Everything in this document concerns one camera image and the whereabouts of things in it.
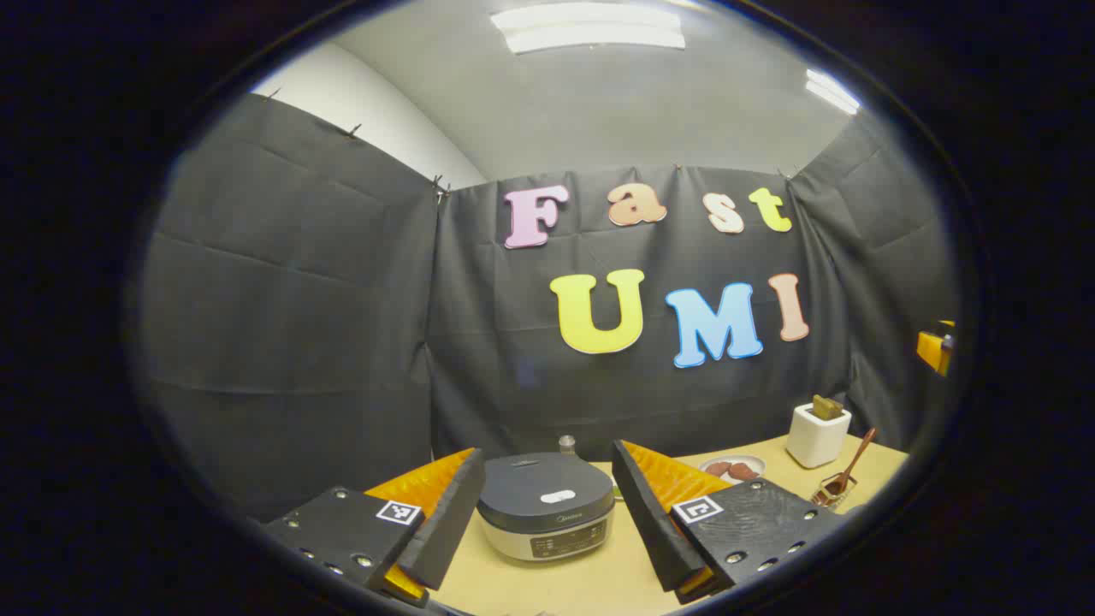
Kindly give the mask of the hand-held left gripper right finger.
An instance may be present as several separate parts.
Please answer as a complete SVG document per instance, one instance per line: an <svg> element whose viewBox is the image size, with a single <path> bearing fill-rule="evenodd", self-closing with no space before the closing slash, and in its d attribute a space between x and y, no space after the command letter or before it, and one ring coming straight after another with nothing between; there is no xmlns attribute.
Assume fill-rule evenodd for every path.
<svg viewBox="0 0 1095 616"><path fill-rule="evenodd" d="M726 483L623 440L613 478L654 574L681 604L769 578L845 521L765 478Z"/></svg>

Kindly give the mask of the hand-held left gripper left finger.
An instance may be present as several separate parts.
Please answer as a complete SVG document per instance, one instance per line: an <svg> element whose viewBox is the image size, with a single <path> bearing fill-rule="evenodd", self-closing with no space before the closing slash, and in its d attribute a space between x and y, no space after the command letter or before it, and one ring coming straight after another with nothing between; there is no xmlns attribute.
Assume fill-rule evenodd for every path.
<svg viewBox="0 0 1095 616"><path fill-rule="evenodd" d="M263 530L328 576L411 606L441 588L485 483L481 448L367 490L336 486Z"/></svg>

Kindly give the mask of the dark grey rice cooker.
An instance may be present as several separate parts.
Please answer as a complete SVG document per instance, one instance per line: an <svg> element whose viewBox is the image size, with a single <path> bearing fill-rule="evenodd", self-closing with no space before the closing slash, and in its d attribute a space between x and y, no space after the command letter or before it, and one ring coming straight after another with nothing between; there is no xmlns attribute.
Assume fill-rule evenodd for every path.
<svg viewBox="0 0 1095 616"><path fill-rule="evenodd" d="M574 453L525 453L484 464L477 511L489 546L548 562L600 548L613 533L613 480Z"/></svg>

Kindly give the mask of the brown wooden spoon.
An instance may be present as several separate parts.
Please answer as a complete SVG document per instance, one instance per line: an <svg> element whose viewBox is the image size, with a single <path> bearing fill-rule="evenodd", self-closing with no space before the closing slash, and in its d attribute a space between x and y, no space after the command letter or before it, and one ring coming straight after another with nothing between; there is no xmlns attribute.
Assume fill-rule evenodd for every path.
<svg viewBox="0 0 1095 616"><path fill-rule="evenodd" d="M852 470L856 468L861 456L864 455L866 449L873 443L875 437L879 432L876 426L873 426L861 438L861 443L854 453L853 460L849 462L844 472L841 472L837 479L829 484L830 495L837 496L837 498L842 498L842 496L848 491L849 483L851 483Z"/></svg>

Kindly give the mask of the white round plate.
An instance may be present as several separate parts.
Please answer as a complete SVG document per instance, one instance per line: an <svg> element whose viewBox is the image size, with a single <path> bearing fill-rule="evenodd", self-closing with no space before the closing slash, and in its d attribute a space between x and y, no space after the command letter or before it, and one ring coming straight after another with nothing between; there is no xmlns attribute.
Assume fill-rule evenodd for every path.
<svg viewBox="0 0 1095 616"><path fill-rule="evenodd" d="M728 455L728 456L717 457L717 460L728 461L728 463L744 463L744 464L750 465L750 467L752 469L754 469L754 472L759 473L758 478L760 478L763 475L764 470L766 470L766 463L764 463L764 460L759 460L759 457L754 457L754 456L751 456L751 455ZM700 464L699 469L703 470L703 468L705 467L705 465L708 465L708 464L713 463L713 461L716 461L716 460L704 461L704 463ZM729 479L728 476L722 476L721 480L723 480L725 483L730 483L731 486L736 486L736 484L739 484L739 483L736 483L736 481L731 481L731 479Z"/></svg>

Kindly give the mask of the white toaster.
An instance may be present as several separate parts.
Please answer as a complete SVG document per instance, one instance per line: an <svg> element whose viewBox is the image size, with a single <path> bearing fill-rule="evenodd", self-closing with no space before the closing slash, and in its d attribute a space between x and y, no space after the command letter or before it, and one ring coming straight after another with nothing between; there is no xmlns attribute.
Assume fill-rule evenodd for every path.
<svg viewBox="0 0 1095 616"><path fill-rule="evenodd" d="M812 409L814 403L794 408L784 444L791 460L808 470L828 465L840 456L853 417L841 409L840 416L822 420Z"/></svg>

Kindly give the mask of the black backdrop cloth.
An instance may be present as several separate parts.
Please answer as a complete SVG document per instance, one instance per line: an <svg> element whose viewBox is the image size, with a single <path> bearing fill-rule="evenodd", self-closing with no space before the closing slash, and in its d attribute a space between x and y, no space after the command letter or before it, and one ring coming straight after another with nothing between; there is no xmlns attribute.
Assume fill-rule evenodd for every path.
<svg viewBox="0 0 1095 616"><path fill-rule="evenodd" d="M306 111L239 101L181 156L139 289L184 460L267 522L465 448L682 456L846 403L907 451L920 332L963 316L938 183L853 120L786 179L669 163L438 198Z"/></svg>

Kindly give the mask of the small ceiling light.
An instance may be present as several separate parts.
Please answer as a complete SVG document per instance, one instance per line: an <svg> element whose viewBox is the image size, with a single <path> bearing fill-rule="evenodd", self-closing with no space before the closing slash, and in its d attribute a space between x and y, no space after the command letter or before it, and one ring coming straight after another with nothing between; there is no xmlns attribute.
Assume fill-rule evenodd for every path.
<svg viewBox="0 0 1095 616"><path fill-rule="evenodd" d="M861 108L861 103L840 82L835 81L832 75L807 68L805 77L804 86L808 92L818 98L825 100L833 108L845 113L848 116L856 116Z"/></svg>

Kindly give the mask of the long ceiling light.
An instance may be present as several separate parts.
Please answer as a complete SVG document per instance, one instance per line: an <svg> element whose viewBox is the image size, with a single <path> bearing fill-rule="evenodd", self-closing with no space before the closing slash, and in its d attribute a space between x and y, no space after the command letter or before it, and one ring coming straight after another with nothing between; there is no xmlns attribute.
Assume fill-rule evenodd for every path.
<svg viewBox="0 0 1095 616"><path fill-rule="evenodd" d="M493 13L515 55L591 45L637 45L684 50L679 16L644 5L548 3Z"/></svg>

